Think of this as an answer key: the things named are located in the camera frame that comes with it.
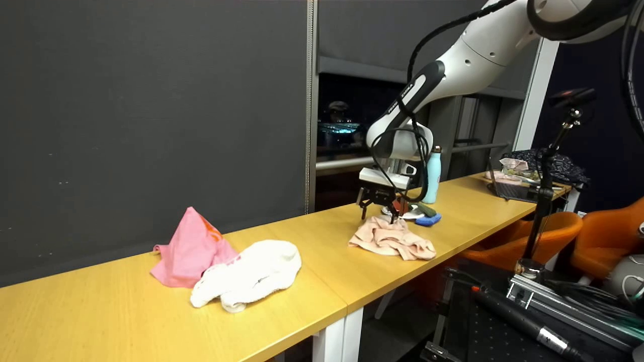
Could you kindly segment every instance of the crumpled towel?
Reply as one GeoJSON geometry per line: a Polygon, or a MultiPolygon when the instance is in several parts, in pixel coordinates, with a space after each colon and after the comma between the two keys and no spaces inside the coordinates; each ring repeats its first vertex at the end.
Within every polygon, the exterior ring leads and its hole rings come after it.
{"type": "Polygon", "coordinates": [[[436,255],[434,244],[408,231],[400,217],[394,222],[382,217],[367,218],[350,236],[350,243],[378,255],[400,255],[402,260],[433,260],[436,255]]]}
{"type": "Polygon", "coordinates": [[[194,288],[214,263],[237,260],[237,251],[205,217],[187,207],[170,244],[156,244],[162,262],[152,269],[164,285],[194,288]]]}
{"type": "Polygon", "coordinates": [[[220,298],[226,311],[241,311],[246,304],[290,288],[300,268],[301,258],[294,243],[255,240],[236,262],[212,266],[195,284],[189,301],[194,307],[204,307],[220,298]]]}

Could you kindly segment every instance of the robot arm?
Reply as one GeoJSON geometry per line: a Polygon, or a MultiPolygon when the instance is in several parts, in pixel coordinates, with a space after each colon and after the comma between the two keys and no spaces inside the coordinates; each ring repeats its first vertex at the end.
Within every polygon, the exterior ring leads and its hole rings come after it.
{"type": "Polygon", "coordinates": [[[469,22],[460,38],[443,55],[420,68],[402,91],[399,102],[369,128],[367,145],[378,167],[364,167],[360,180],[381,189],[389,186],[390,190],[382,200],[382,197],[377,197],[378,190],[363,186],[358,202],[363,207],[370,200],[389,205],[397,190],[423,186],[425,154],[420,148],[433,146],[433,133],[414,123],[413,114],[425,105],[487,89],[539,36],[559,42],[602,38],[623,25],[635,2],[513,0],[469,22]]]}

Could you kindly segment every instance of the pink cloth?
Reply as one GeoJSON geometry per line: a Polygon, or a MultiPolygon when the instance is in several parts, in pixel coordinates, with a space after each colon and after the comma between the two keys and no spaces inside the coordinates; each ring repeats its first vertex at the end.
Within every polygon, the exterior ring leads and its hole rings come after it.
{"type": "Polygon", "coordinates": [[[407,229],[402,217],[389,222],[382,217],[367,218],[350,236],[350,243],[378,255],[399,255],[402,260],[433,260],[436,249],[430,240],[407,229]]]}
{"type": "Polygon", "coordinates": [[[187,207],[170,244],[156,244],[162,262],[152,269],[164,285],[194,288],[214,263],[232,263],[237,251],[208,218],[187,207]]]}

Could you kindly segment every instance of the yellow table surface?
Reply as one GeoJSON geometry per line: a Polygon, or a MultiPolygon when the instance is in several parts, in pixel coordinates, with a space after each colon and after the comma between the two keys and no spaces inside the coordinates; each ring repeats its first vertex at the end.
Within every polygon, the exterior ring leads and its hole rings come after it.
{"type": "MultiPolygon", "coordinates": [[[[267,359],[529,214],[535,205],[503,200],[479,176],[460,176],[440,183],[434,209],[443,214],[434,226],[410,222],[434,243],[433,262],[402,262],[350,244],[363,224],[358,205],[228,232],[237,251],[260,239],[294,240],[303,262],[290,289],[239,314],[223,311],[220,301],[194,309],[189,289],[166,288],[149,275],[159,262],[156,253],[0,288],[0,359],[267,359]]],[[[378,213],[381,207],[369,207],[369,214],[378,213]]]]}

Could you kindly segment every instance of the table leg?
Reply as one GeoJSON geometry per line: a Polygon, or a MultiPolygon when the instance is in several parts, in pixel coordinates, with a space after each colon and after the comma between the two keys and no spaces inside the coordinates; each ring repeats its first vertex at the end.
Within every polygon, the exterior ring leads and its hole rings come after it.
{"type": "Polygon", "coordinates": [[[358,362],[363,307],[315,336],[315,362],[358,362]]]}
{"type": "Polygon", "coordinates": [[[342,362],[360,357],[363,314],[364,309],[360,307],[344,318],[342,362]]]}

